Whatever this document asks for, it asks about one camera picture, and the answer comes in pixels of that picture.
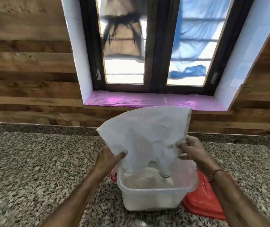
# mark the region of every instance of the brown cloth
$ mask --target brown cloth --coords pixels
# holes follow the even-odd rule
[[[147,0],[101,0],[100,19],[104,58],[144,61],[140,19],[147,17]]]

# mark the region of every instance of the blue cloth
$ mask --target blue cloth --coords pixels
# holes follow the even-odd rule
[[[169,74],[169,78],[181,79],[186,76],[206,75],[202,65],[192,63],[212,39],[220,22],[225,20],[231,0],[181,0],[178,10],[171,59],[178,71]]]

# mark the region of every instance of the person's left hand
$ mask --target person's left hand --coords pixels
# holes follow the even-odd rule
[[[120,162],[126,156],[125,152],[114,156],[107,146],[100,149],[95,165],[92,169],[100,181],[102,181],[114,168],[114,166]]]

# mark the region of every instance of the flour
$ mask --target flour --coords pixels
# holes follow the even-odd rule
[[[153,167],[147,167],[143,171],[133,174],[125,173],[123,184],[130,189],[174,188],[172,179],[163,178]]]

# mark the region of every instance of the fingernail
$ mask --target fingernail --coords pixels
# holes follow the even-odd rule
[[[176,146],[185,146],[186,141],[178,140],[175,144],[176,144]]]

